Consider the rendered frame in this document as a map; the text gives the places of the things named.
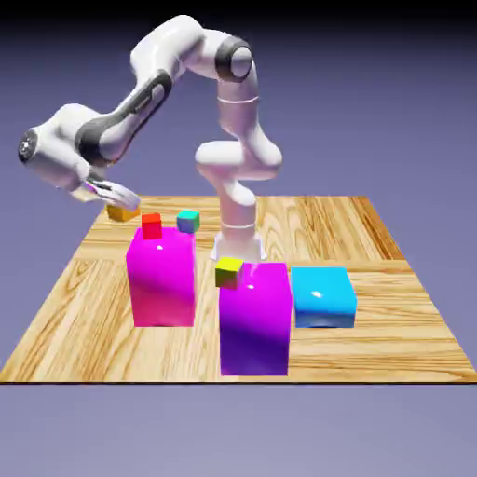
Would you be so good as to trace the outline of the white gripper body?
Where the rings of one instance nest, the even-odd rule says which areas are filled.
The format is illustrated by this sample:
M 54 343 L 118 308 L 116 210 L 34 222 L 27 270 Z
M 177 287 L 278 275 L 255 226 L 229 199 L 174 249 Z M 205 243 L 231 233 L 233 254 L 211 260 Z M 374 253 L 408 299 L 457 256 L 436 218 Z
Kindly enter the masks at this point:
M 116 207 L 134 211 L 141 202 L 134 192 L 121 184 L 106 180 L 87 180 L 84 185 L 95 198 Z

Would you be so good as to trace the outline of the small orange cube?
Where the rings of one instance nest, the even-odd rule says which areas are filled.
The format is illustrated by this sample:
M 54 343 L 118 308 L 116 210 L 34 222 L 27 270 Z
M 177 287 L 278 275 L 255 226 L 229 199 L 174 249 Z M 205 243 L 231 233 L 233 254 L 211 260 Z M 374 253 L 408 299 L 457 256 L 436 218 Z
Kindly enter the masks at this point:
M 108 217 L 111 220 L 120 222 L 120 223 L 125 223 L 141 214 L 140 208 L 129 210 L 129 209 L 114 206 L 114 205 L 107 205 L 106 212 Z

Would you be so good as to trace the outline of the small red cube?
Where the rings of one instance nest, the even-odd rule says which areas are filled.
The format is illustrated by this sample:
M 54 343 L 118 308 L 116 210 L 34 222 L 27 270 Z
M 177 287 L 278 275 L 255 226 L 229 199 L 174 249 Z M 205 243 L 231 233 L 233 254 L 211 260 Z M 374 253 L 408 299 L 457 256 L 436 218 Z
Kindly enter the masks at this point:
M 162 221 L 158 212 L 142 215 L 142 231 L 144 239 L 162 238 Z

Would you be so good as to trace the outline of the small teal cube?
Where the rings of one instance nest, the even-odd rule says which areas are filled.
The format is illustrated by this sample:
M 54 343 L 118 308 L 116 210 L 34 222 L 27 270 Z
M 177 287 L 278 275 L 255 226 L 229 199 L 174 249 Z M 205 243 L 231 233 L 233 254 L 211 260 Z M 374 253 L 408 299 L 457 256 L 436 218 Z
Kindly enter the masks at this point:
M 186 234 L 195 234 L 200 227 L 199 211 L 181 210 L 176 217 L 177 229 Z

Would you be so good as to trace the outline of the small yellow-green cube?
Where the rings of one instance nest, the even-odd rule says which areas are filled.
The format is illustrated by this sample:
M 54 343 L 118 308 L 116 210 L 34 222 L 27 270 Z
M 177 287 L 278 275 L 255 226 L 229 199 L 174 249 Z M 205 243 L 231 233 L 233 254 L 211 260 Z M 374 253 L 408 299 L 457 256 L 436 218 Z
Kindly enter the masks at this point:
M 241 280 L 244 262 L 234 257 L 221 257 L 215 266 L 215 286 L 236 290 Z

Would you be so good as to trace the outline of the large pink box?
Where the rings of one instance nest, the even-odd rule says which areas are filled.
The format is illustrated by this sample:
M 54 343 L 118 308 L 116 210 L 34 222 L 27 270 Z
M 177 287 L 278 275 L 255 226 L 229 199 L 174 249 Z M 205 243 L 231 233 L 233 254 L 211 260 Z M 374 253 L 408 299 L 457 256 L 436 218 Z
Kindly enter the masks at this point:
M 175 227 L 161 238 L 137 229 L 126 254 L 136 327 L 192 327 L 196 311 L 196 241 Z

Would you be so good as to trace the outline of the large purple box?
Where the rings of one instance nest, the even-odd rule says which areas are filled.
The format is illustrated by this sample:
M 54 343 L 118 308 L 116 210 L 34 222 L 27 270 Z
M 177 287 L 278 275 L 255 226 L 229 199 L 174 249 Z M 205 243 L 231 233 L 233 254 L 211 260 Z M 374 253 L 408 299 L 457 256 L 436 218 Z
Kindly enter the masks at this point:
M 293 298 L 284 263 L 246 263 L 219 292 L 222 375 L 288 374 Z

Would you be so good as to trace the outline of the large cyan box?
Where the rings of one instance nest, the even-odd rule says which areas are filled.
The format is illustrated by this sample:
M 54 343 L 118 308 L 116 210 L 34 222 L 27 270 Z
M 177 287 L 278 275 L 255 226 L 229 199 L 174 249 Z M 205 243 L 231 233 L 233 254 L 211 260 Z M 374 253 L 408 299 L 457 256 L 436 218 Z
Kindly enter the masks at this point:
M 353 328 L 357 296 L 341 266 L 293 266 L 296 328 Z

